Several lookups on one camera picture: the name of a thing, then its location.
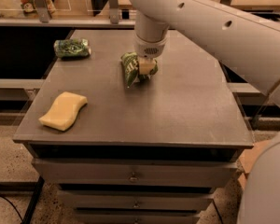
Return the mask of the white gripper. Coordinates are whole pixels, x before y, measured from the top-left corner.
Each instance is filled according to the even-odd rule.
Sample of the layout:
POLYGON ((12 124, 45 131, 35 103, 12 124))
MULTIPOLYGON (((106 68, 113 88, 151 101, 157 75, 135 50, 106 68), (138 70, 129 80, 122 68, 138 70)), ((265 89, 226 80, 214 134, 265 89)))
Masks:
POLYGON ((166 36, 160 41, 148 42, 137 35, 133 36, 134 51, 137 53, 139 62, 139 74, 148 75, 155 67, 153 58, 162 55, 166 44, 166 36))

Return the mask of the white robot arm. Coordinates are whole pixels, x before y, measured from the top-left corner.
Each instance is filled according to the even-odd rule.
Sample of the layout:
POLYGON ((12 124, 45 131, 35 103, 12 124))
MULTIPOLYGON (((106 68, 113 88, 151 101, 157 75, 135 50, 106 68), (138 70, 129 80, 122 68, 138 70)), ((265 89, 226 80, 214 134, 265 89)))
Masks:
MULTIPOLYGON (((280 23, 211 0, 130 1, 139 56, 160 56, 174 28, 280 107, 280 23)), ((280 133, 252 167, 237 224, 280 224, 280 133)))

